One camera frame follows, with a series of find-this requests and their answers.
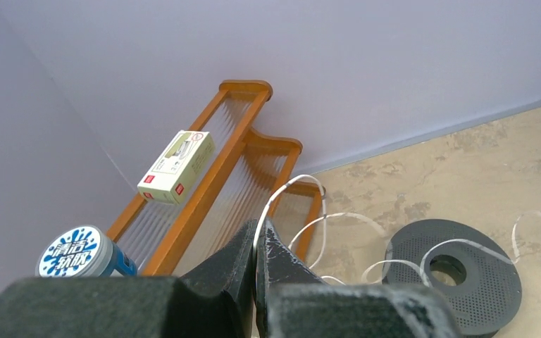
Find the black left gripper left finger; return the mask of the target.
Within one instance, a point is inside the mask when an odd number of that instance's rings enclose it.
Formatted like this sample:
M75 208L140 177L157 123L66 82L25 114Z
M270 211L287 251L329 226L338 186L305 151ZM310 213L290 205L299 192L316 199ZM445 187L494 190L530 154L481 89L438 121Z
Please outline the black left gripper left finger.
M0 337L248 337L256 221L181 277L30 277L0 293Z

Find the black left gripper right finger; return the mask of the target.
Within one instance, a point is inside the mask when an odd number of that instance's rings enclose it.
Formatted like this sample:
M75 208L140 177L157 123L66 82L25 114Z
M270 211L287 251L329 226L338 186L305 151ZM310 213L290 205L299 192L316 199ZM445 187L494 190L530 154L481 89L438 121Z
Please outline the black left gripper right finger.
M271 220L256 243L261 337L460 337L444 297L420 284L331 285L281 241Z

